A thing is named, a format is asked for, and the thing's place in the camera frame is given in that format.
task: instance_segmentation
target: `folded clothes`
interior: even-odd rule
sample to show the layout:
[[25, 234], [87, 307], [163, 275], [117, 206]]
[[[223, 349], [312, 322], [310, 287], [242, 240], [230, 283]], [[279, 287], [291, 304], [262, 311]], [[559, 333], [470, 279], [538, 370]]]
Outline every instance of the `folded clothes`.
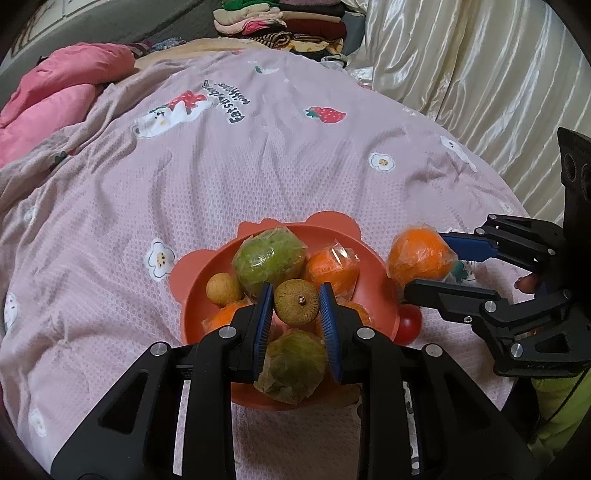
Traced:
[[213, 17], [220, 25], [232, 25], [244, 20], [245, 18], [255, 17], [268, 11], [270, 11], [269, 4], [250, 5], [249, 7], [244, 7], [240, 10], [232, 12], [224, 10], [223, 8], [218, 8], [217, 10], [213, 11]]
[[267, 29], [259, 30], [258, 32], [254, 32], [251, 35], [248, 35], [249, 40], [254, 40], [259, 43], [262, 43], [264, 46], [274, 49], [283, 48], [289, 45], [291, 41], [291, 32], [286, 30], [276, 33], [259, 33], [259, 32], [266, 32]]
[[323, 22], [339, 23], [340, 17], [331, 15], [311, 14], [309, 12], [283, 12], [286, 20], [321, 20]]
[[339, 54], [343, 50], [343, 39], [340, 38], [340, 39], [333, 41], [333, 42], [327, 42], [327, 41], [311, 42], [311, 41], [291, 40], [289, 42], [289, 45], [286, 46], [285, 50], [296, 51], [296, 52], [301, 52], [301, 53], [327, 50], [331, 54]]
[[310, 12], [311, 14], [331, 15], [342, 17], [345, 14], [345, 6], [342, 3], [336, 5], [290, 5], [279, 3], [282, 12]]
[[287, 29], [293, 33], [318, 35], [326, 40], [347, 37], [347, 27], [343, 22], [332, 23], [322, 20], [286, 20]]
[[251, 18], [244, 25], [242, 29], [242, 35], [250, 35], [256, 31], [262, 30], [263, 28], [269, 27], [270, 25], [281, 25], [282, 27], [287, 26], [285, 22], [281, 20], [254, 20]]
[[216, 27], [216, 30], [224, 35], [235, 35], [240, 33], [248, 22], [252, 20], [280, 20], [283, 16], [282, 12], [278, 14], [260, 14], [256, 17], [245, 18], [244, 20], [239, 21], [238, 23], [234, 23], [232, 25], [222, 25], [218, 23], [217, 20], [213, 20], [213, 26]]
[[321, 41], [326, 41], [324, 37], [320, 37], [318, 35], [308, 35], [306, 33], [294, 33], [293, 39], [298, 41], [311, 41], [314, 43], [320, 43]]
[[245, 40], [254, 40], [252, 38], [253, 35], [256, 34], [256, 36], [260, 36], [260, 35], [267, 35], [269, 33], [279, 33], [279, 32], [285, 32], [287, 31], [287, 28], [285, 27], [285, 25], [281, 25], [280, 23], [276, 23], [276, 24], [271, 24], [269, 26], [267, 26], [267, 28], [265, 28], [264, 30], [259, 30], [255, 33], [251, 33], [251, 34], [245, 34], [242, 33], [241, 35], [233, 35], [234, 38], [244, 38]]
[[282, 4], [288, 5], [336, 5], [340, 0], [281, 0]]
[[231, 0], [230, 2], [226, 2], [223, 4], [224, 10], [234, 11], [240, 10], [244, 7], [249, 7], [251, 5], [258, 5], [258, 4], [268, 4], [269, 7], [278, 7], [279, 4], [275, 4], [270, 0]]

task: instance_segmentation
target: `strawberry print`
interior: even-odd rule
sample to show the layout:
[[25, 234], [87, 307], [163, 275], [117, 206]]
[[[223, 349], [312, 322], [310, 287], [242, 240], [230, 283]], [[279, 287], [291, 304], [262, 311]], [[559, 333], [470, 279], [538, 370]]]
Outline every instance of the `strawberry print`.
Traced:
[[337, 124], [345, 118], [347, 114], [339, 112], [334, 108], [312, 106], [306, 110], [306, 116], [309, 116], [310, 118], [319, 118], [324, 124]]

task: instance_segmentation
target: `plastic wrap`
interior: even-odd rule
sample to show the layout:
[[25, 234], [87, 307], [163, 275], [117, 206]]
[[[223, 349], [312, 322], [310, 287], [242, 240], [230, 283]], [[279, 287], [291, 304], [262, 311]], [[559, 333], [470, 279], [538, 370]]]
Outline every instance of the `plastic wrap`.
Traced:
[[208, 334], [220, 327], [223, 327], [224, 325], [230, 325], [236, 311], [242, 307], [248, 307], [251, 304], [252, 302], [249, 299], [243, 299], [240, 301], [235, 301], [230, 305], [226, 305], [213, 317], [207, 318], [201, 322], [203, 331], [205, 334]]
[[359, 259], [353, 249], [344, 248], [340, 243], [317, 251], [306, 263], [304, 280], [317, 290], [330, 282], [337, 299], [350, 300], [355, 292], [359, 277]]
[[269, 343], [254, 386], [275, 400], [297, 405], [314, 393], [325, 373], [326, 350], [320, 339], [293, 329]]
[[388, 275], [403, 288], [416, 278], [442, 280], [456, 263], [456, 253], [432, 227], [414, 226], [394, 239]]
[[244, 240], [232, 266], [247, 295], [256, 299], [263, 283], [277, 288], [299, 277], [305, 260], [306, 245], [288, 228], [278, 227]]

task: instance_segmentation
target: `plastic bowl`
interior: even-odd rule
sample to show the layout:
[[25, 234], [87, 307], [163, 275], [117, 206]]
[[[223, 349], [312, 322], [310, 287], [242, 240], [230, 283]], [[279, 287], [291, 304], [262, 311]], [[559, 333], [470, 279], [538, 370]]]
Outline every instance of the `plastic bowl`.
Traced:
[[[319, 212], [303, 223], [285, 223], [264, 219], [261, 223], [242, 222], [236, 238], [218, 250], [196, 250], [181, 258], [170, 274], [170, 289], [181, 309], [181, 335], [183, 342], [197, 343], [205, 335], [202, 320], [213, 316], [219, 307], [205, 295], [205, 286], [212, 275], [232, 273], [232, 259], [242, 242], [251, 235], [267, 229], [286, 226], [307, 246], [307, 255], [339, 241], [345, 248], [352, 248], [359, 257], [359, 278], [353, 301], [368, 311], [373, 327], [394, 340], [400, 319], [398, 317], [398, 293], [388, 278], [383, 260], [361, 241], [361, 230], [347, 215], [337, 212]], [[314, 394], [299, 406], [319, 403], [335, 394], [338, 385], [330, 375], [319, 385]], [[289, 410], [298, 406], [288, 405], [256, 390], [252, 385], [232, 384], [232, 401], [245, 407], [260, 410]]]

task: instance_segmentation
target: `orange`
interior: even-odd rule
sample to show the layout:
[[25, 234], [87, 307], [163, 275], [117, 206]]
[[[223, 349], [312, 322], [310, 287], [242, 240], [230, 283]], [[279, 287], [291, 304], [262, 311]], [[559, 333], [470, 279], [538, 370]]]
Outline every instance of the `orange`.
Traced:
[[[372, 326], [372, 321], [369, 317], [369, 313], [367, 310], [365, 310], [365, 307], [363, 305], [360, 305], [359, 303], [355, 303], [354, 301], [350, 300], [339, 300], [338, 304], [342, 305], [343, 307], [348, 307], [350, 309], [356, 310], [359, 314], [359, 318], [361, 318], [361, 323], [363, 323], [366, 326]], [[320, 318], [320, 315], [316, 317], [314, 323], [316, 327], [316, 336], [324, 339], [324, 331], [322, 330], [322, 319]]]
[[443, 238], [429, 227], [410, 228], [395, 240], [388, 256], [388, 274], [401, 287], [416, 278], [442, 280], [457, 256]]
[[230, 305], [226, 305], [220, 309], [212, 318], [202, 321], [203, 330], [205, 334], [211, 333], [224, 325], [230, 325], [236, 311], [242, 307], [248, 307], [251, 304], [250, 300], [244, 299], [235, 301]]
[[371, 326], [371, 318], [369, 317], [369, 313], [367, 310], [365, 310], [363, 305], [350, 300], [339, 300], [338, 304], [342, 305], [343, 307], [349, 307], [350, 309], [356, 310], [357, 313], [359, 313], [359, 318], [361, 318], [361, 323], [366, 326]]
[[330, 282], [336, 298], [350, 299], [355, 291], [358, 276], [359, 260], [355, 253], [337, 243], [317, 251], [310, 257], [303, 279], [312, 283], [316, 290], [319, 290], [324, 282]]

